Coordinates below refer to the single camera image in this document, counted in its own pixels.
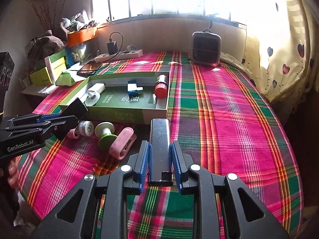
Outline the person left hand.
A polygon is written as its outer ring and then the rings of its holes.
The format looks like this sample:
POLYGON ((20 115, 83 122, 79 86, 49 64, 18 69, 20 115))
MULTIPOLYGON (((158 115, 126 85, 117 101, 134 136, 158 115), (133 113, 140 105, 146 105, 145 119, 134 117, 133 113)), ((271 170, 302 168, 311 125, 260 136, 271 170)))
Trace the person left hand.
POLYGON ((6 171, 3 171, 3 169, 1 168, 1 177, 3 177, 5 174, 7 174, 7 182, 11 186, 11 188, 16 188, 18 186, 19 176, 17 158, 13 158, 9 162, 6 171))

